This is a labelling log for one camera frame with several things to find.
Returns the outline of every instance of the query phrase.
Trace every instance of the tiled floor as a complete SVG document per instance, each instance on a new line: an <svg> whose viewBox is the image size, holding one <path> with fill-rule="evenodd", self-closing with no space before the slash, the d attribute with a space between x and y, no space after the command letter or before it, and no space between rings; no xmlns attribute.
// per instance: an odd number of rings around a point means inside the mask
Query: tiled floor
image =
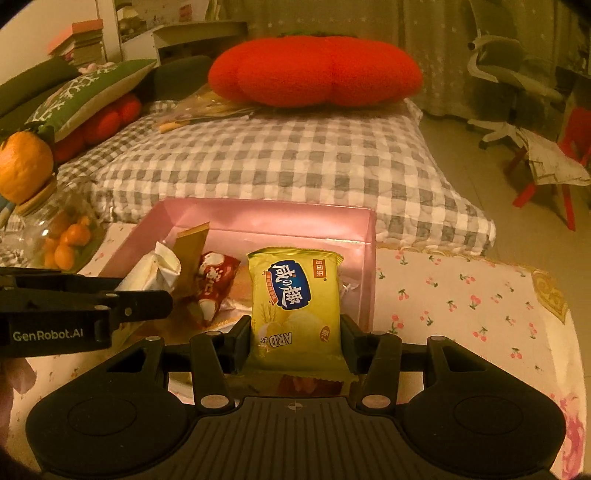
<svg viewBox="0 0 591 480"><path fill-rule="evenodd" d="M478 147L482 134L470 132L465 122L426 116L421 130L433 157L448 181L496 223L497 240L489 256L506 262L533 265L558 281L571 308L586 372L587 401L591 399L591 189L572 187L577 231L567 229L562 198L551 188L538 189L522 209L511 205L517 192L531 181L524 164L510 178L503 168L513 158L505 145ZM591 445L591 436L587 437ZM591 471L591 447L586 471Z"/></svg>

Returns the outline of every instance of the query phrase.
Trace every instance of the pink box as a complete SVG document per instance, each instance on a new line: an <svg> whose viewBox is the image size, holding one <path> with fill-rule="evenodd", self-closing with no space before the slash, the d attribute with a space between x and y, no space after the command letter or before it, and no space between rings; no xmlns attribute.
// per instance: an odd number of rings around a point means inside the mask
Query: pink box
<svg viewBox="0 0 591 480"><path fill-rule="evenodd" d="M171 247L179 232L209 222L205 251L246 262L264 247L330 250L344 261L343 278L359 284L341 311L371 330L375 294L375 212L370 209L271 200L170 198L158 202L100 273L124 277L156 242Z"/></svg>

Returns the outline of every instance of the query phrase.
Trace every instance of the yellow snack package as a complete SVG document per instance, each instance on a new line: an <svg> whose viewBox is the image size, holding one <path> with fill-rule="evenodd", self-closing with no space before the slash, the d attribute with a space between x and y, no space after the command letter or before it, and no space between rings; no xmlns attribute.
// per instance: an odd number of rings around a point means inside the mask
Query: yellow snack package
<svg viewBox="0 0 591 480"><path fill-rule="evenodd" d="M337 268L342 261L334 252L298 248L248 255L252 367L300 376L348 373L340 346Z"/></svg>

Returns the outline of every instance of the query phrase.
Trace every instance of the checkered bedspread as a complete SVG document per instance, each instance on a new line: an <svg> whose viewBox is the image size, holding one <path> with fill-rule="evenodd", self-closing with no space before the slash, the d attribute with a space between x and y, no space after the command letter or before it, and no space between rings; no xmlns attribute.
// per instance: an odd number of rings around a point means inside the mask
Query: checkered bedspread
<svg viewBox="0 0 591 480"><path fill-rule="evenodd" d="M152 114L64 165L59 180L89 176L107 222L139 222L166 197L363 206L376 210L378 241L481 254L495 225L447 182L420 115L407 101L380 115L255 115L159 134Z"/></svg>

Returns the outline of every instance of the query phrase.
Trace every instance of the jar lid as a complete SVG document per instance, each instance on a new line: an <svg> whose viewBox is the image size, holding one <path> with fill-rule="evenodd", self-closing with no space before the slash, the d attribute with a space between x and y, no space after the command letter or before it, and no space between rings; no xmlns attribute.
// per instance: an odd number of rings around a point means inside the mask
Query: jar lid
<svg viewBox="0 0 591 480"><path fill-rule="evenodd" d="M14 209L15 213L20 216L27 216L30 213L35 212L41 207L51 195L57 190L57 179L55 175L52 175L47 183L37 192L37 194L28 199L25 203L17 205Z"/></svg>

